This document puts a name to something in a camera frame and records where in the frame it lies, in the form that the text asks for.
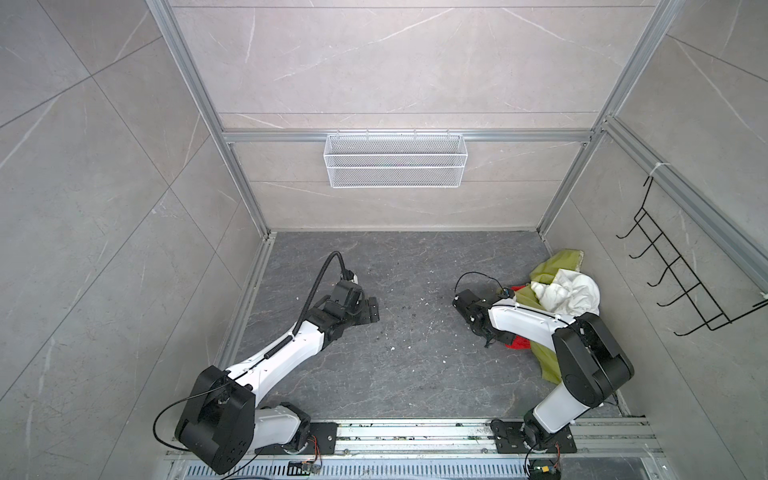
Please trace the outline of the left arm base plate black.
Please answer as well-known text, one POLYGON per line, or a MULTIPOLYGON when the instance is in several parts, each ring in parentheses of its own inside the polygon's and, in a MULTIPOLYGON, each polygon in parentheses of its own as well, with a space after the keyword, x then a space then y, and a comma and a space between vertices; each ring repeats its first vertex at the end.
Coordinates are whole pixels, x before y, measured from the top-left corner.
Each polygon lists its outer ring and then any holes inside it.
POLYGON ((264 447, 261 455, 313 455, 314 440, 317 441, 321 456, 333 455, 337 443, 339 424, 335 422, 312 422, 309 428, 309 436, 301 450, 292 450, 284 445, 270 445, 264 447))

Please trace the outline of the olive green cloth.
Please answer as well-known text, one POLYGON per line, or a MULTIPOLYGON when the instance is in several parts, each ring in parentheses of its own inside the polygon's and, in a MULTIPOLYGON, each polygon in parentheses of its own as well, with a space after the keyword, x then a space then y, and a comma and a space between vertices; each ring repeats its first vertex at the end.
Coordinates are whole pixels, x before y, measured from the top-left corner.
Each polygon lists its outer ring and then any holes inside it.
POLYGON ((530 273, 530 283, 526 286, 531 288, 530 284, 532 281, 549 284, 554 279, 554 276, 559 269, 573 270, 582 273, 581 267, 583 260, 584 252, 581 250, 561 250, 550 259, 539 264, 530 273))

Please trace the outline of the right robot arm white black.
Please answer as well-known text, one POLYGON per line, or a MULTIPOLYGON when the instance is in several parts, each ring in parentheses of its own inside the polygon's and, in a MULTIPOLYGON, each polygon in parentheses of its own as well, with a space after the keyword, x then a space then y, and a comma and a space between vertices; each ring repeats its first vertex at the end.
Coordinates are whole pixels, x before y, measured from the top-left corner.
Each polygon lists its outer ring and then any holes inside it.
POLYGON ((596 314, 556 314, 524 306, 513 298, 492 303, 466 289, 453 306, 471 331, 486 341, 523 337, 552 351, 560 383, 529 410, 521 426, 527 448, 544 451, 572 421, 600 406, 635 374, 634 366, 596 314))

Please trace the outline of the red cloth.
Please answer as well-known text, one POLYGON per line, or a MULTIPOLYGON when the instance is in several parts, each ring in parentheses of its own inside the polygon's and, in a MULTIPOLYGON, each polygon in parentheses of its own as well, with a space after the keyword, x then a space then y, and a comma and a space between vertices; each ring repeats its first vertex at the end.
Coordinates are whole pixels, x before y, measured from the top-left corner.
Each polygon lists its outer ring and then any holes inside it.
MULTIPOLYGON (((509 290, 514 294, 514 299, 521 305, 528 307, 540 307, 534 291, 529 286, 513 286, 509 290)), ((522 336, 516 336, 511 344, 506 345, 513 350, 528 350, 531 348, 530 341, 522 336)))

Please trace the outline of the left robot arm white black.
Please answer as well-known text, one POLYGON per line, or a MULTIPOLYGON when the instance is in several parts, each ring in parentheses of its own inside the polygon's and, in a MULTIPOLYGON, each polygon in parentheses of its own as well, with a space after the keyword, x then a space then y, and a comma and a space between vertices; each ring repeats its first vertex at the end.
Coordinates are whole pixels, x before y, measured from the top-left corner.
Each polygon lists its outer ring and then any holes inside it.
POLYGON ((203 370, 183 402, 176 440, 217 474, 229 473, 247 453, 265 447, 302 452, 310 442, 311 417, 288 402, 274 407, 260 407, 260 402, 347 328, 379 320, 377 298, 366 296, 353 281, 339 281, 260 352, 225 369, 203 370))

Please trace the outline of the white cloth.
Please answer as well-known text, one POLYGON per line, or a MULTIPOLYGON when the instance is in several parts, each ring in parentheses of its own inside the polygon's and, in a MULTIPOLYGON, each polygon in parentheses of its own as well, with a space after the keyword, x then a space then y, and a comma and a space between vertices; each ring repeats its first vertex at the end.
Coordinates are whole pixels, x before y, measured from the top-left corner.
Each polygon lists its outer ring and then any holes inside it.
POLYGON ((556 314, 578 317, 584 313, 600 313, 600 290, 596 282, 583 273, 559 269, 549 283, 532 281, 530 284, 538 303, 556 314))

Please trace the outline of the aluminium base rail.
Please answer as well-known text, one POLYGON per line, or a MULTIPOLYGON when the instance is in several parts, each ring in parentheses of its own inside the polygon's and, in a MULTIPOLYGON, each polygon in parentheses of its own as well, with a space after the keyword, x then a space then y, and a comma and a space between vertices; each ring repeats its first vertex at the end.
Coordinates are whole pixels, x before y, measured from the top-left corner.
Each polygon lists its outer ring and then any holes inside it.
POLYGON ((251 451, 227 479, 673 479, 649 422, 582 418, 576 453, 499 454, 491 419, 346 419, 333 455, 251 451))

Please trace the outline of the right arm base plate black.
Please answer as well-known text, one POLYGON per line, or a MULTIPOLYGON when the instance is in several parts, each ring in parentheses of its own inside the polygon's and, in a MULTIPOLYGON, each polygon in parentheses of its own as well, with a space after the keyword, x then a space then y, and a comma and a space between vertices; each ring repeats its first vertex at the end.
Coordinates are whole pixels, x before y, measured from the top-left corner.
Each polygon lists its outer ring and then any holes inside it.
POLYGON ((576 453, 577 447, 570 426, 550 433, 535 421, 505 421, 492 419, 489 423, 499 454, 576 453))

